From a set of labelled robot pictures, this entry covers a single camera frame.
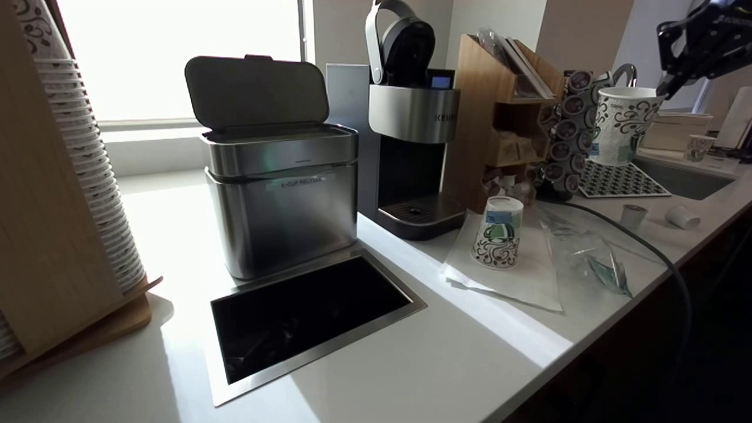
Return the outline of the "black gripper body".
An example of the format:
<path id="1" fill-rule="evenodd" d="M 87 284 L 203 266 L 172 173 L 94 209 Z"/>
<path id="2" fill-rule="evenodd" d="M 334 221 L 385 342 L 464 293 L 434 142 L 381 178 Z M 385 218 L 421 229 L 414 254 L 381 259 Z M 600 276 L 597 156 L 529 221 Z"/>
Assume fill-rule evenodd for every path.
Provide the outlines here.
<path id="1" fill-rule="evenodd" d="M 703 0 L 683 19 L 654 25 L 662 77 L 660 99 L 671 99 L 699 77 L 713 79 L 752 64 L 752 0 Z"/>

